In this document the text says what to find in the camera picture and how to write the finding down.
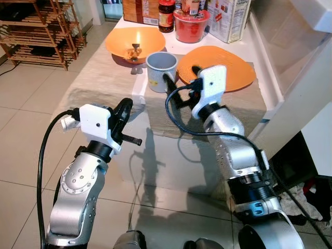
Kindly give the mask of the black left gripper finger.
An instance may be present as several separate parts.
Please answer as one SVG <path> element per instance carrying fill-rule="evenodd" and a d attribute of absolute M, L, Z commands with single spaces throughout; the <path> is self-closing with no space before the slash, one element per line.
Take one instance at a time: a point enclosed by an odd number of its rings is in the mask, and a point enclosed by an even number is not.
<path fill-rule="evenodd" d="M 123 98 L 114 109 L 115 124 L 124 124 L 130 121 L 133 100 L 131 98 Z"/>

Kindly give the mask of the grey speckled mug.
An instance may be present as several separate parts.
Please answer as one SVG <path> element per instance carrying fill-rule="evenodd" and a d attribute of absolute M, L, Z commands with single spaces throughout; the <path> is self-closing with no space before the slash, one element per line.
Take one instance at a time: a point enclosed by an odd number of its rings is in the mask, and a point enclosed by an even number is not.
<path fill-rule="evenodd" d="M 159 51 L 150 54 L 145 62 L 147 64 L 148 86 L 156 93 L 166 93 L 169 84 L 164 79 L 164 75 L 172 83 L 177 81 L 178 58 L 174 54 Z"/>

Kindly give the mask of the orange plate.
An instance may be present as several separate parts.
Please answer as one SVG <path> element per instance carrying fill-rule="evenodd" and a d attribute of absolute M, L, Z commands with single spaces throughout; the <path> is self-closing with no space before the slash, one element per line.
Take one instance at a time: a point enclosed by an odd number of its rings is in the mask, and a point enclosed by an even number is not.
<path fill-rule="evenodd" d="M 187 85 L 195 79 L 193 66 L 209 68 L 224 65 L 227 69 L 226 92 L 236 92 L 251 85 L 257 79 L 256 72 L 249 62 L 227 50 L 216 46 L 198 47 L 182 57 L 176 72 Z"/>

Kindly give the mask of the beige table cloth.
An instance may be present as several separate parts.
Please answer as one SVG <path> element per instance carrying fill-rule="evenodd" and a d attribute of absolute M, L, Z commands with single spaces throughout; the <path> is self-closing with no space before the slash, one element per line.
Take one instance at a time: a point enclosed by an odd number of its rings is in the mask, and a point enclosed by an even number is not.
<path fill-rule="evenodd" d="M 53 113 L 90 103 L 115 107 L 123 98 L 133 98 L 131 114 L 135 116 L 145 112 L 148 120 L 142 121 L 142 124 L 149 126 L 154 135 L 192 139 L 192 135 L 182 133 L 168 118 L 164 110 L 166 93 L 155 93 L 147 86 L 146 66 L 142 66 L 141 74 L 131 74 L 132 68 L 112 59 L 111 53 L 102 45 L 81 69 Z M 247 135 L 252 133 L 268 111 L 257 80 L 247 88 L 225 93 L 222 103 L 242 121 Z"/>

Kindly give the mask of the red plastic tub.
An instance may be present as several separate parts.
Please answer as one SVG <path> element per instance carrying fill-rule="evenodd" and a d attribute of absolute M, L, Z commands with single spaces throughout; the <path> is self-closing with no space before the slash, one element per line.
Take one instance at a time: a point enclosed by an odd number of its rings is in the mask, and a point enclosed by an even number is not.
<path fill-rule="evenodd" d="M 208 10 L 199 10 L 197 15 L 186 15 L 183 10 L 176 9 L 174 12 L 176 39 L 190 44 L 199 42 L 204 36 L 210 17 Z"/>

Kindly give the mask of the white table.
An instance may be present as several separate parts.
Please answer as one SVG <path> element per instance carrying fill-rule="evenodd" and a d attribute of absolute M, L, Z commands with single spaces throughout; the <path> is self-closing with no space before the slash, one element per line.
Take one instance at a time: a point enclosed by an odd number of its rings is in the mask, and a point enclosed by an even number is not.
<path fill-rule="evenodd" d="M 253 66 L 257 76 L 256 80 L 259 81 L 259 89 L 267 107 L 268 93 L 261 89 L 261 81 L 268 78 L 267 74 L 264 73 L 267 61 L 259 49 L 257 36 L 258 33 L 251 24 L 250 14 L 240 41 L 227 44 L 213 35 L 206 34 L 200 42 L 187 44 L 176 40 L 174 33 L 168 33 L 164 35 L 166 41 L 164 49 L 179 59 L 195 48 L 204 46 L 221 47 L 237 55 Z M 141 74 L 143 72 L 142 66 L 145 66 L 144 64 L 128 65 L 133 67 L 130 71 L 133 75 Z M 148 120 L 145 112 L 132 116 L 132 118 L 126 130 L 130 131 L 131 135 L 140 137 L 143 144 L 140 147 L 126 144 L 122 147 L 121 154 L 116 157 L 124 180 L 141 181 L 143 184 L 178 191 L 202 194 L 213 192 L 218 185 L 219 168 L 214 149 L 206 140 L 200 136 L 192 139 L 183 139 L 182 137 L 173 139 L 154 135 L 149 126 L 142 124 L 142 121 Z M 254 140 L 254 132 L 259 130 L 262 123 L 264 123 L 264 117 L 252 133 L 246 134 L 246 136 Z"/>

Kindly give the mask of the white printed carton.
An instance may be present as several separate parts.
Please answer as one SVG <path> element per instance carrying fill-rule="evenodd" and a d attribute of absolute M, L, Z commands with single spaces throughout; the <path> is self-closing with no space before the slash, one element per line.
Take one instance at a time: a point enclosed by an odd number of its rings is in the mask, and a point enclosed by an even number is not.
<path fill-rule="evenodd" d="M 207 0 L 209 34 L 224 43 L 242 39 L 252 0 Z"/>

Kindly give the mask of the orange bowl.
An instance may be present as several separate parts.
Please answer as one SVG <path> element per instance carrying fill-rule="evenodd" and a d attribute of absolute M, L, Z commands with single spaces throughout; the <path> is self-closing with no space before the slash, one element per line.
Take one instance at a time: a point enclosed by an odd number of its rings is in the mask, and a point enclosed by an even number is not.
<path fill-rule="evenodd" d="M 145 63 L 147 57 L 164 49 L 163 33 L 156 27 L 126 27 L 112 30 L 106 48 L 114 56 L 132 64 Z"/>

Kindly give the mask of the dark sauce jar red lid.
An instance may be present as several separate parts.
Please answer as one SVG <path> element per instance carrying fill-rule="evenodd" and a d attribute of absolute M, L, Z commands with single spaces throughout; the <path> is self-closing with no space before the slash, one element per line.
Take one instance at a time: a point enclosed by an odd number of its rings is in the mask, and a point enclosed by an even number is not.
<path fill-rule="evenodd" d="M 158 29 L 162 33 L 170 33 L 174 30 L 175 0 L 159 0 L 159 24 Z"/>

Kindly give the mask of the brown cardboard box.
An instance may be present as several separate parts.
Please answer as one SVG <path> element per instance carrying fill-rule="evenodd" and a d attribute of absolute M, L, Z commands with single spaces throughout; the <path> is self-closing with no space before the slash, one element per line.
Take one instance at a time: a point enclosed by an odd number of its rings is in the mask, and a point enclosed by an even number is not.
<path fill-rule="evenodd" d="M 122 0 L 123 19 L 132 23 L 159 24 L 159 0 Z"/>

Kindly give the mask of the white cabinet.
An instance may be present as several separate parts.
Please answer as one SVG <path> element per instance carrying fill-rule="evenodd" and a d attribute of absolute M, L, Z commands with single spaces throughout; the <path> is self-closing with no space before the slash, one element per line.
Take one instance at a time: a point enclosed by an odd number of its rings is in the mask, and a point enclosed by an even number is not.
<path fill-rule="evenodd" d="M 332 0 L 252 0 L 251 24 L 266 59 L 268 93 L 255 143 L 274 156 L 297 133 L 317 173 L 332 176 Z"/>

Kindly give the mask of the wooden slatted rack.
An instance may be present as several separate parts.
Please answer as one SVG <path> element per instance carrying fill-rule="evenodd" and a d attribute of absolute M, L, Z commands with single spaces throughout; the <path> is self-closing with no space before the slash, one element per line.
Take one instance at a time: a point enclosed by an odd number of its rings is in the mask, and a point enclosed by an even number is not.
<path fill-rule="evenodd" d="M 66 70 L 85 46 L 73 0 L 0 0 L 0 51 L 12 64 Z"/>

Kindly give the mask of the pile of clothes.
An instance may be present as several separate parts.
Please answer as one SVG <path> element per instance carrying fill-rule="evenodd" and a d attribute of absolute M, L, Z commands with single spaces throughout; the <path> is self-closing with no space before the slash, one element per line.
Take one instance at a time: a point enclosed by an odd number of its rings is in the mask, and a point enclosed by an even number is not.
<path fill-rule="evenodd" d="M 315 222 L 329 223 L 332 204 L 330 181 L 325 178 L 311 178 L 305 183 L 298 184 L 288 190 L 301 204 L 309 217 Z M 280 204 L 289 218 L 297 217 L 303 225 L 307 219 L 294 200 L 283 190 L 279 194 Z"/>

